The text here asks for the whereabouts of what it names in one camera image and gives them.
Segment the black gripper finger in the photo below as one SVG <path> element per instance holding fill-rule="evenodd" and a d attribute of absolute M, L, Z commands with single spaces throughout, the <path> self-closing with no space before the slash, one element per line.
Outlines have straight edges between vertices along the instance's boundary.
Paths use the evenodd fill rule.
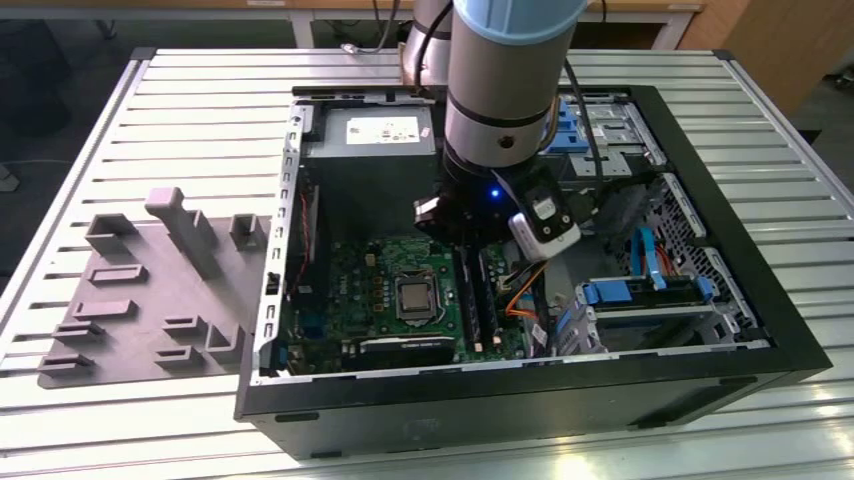
<path fill-rule="evenodd" d="M 415 228 L 445 245 L 460 244 L 460 209 L 445 196 L 419 199 L 413 203 Z"/>

